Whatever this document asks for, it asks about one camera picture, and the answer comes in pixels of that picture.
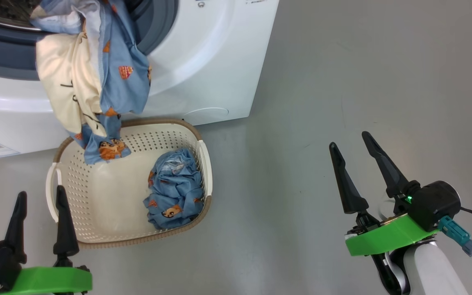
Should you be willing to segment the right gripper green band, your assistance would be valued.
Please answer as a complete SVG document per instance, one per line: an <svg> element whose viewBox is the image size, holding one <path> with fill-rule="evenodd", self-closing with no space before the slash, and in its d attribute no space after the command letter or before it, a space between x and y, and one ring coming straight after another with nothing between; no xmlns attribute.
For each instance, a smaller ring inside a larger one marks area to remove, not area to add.
<svg viewBox="0 0 472 295"><path fill-rule="evenodd" d="M453 218L461 209L457 191L447 182L435 181L404 195L409 181L381 148L371 133L362 132L365 146L386 183L386 194L395 197L379 205L380 222L366 226L360 233L346 235L351 256L384 254L417 243L436 234L440 220ZM346 214L362 213L369 209L346 170L346 161L335 142L329 145L336 183Z"/></svg>

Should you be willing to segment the white front-load washing machine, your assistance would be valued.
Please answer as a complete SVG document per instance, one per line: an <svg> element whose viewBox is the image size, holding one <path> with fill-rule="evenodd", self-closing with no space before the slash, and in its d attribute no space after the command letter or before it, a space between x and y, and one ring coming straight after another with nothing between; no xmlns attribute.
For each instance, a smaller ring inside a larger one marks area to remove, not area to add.
<svg viewBox="0 0 472 295"><path fill-rule="evenodd" d="M122 120L225 108L250 114L279 0L179 0L166 38L147 54L152 85L143 112ZM54 149L68 137L37 81L0 78L0 144L20 154Z"/></svg>

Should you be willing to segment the cream perforated laundry basket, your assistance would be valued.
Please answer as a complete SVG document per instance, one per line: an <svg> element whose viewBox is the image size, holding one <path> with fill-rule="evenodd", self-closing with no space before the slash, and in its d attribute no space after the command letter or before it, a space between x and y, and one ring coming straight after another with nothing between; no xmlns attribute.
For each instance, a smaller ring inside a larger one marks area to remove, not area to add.
<svg viewBox="0 0 472 295"><path fill-rule="evenodd" d="M189 230L207 215L212 196L212 166L198 130L184 120L124 121L120 138L131 155L89 166L84 149L66 138L57 149L45 180L45 199L58 222L55 185L62 185L81 248L123 247L153 241ZM166 152L191 151L202 174L204 204L199 216L175 229L156 229L142 201L150 194L148 178L156 159Z"/></svg>

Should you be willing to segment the blue garment with cream lining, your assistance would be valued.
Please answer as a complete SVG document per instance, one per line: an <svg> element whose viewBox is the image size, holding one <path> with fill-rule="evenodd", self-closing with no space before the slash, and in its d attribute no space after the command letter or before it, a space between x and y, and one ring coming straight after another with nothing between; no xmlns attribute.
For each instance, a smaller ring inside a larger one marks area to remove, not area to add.
<svg viewBox="0 0 472 295"><path fill-rule="evenodd" d="M36 43L38 78L84 162L130 155L120 118L143 111L151 68L124 0L42 0L30 22L47 32Z"/></svg>

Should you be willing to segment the blue cartoon print garment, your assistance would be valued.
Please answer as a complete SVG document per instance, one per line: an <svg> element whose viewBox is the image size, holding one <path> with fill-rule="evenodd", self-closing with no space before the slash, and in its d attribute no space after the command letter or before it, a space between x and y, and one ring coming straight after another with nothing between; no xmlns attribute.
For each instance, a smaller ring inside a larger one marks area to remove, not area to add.
<svg viewBox="0 0 472 295"><path fill-rule="evenodd" d="M161 155L150 170L148 188L143 204L148 222L157 230L185 226L204 209L202 174L190 149Z"/></svg>

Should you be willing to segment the round drain filter cover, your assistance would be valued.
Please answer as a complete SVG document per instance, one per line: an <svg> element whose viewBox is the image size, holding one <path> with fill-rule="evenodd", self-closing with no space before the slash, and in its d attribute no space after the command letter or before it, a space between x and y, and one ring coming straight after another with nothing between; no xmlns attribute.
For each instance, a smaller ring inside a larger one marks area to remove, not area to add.
<svg viewBox="0 0 472 295"><path fill-rule="evenodd" d="M228 114L225 108L202 108L184 114L182 120L194 126L207 125L225 121Z"/></svg>

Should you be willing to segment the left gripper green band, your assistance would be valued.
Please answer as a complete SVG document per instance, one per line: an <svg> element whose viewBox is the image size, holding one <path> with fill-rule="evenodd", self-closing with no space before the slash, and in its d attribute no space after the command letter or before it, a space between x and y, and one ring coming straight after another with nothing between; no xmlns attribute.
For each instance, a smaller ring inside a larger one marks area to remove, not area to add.
<svg viewBox="0 0 472 295"><path fill-rule="evenodd" d="M19 192L6 235L0 241L0 295L75 295L93 289L93 276L84 269L73 268L69 259L80 248L73 218L62 185L56 188L58 210L57 240L53 252L54 267L23 268L27 262L24 251L24 221L27 217L27 193Z"/></svg>

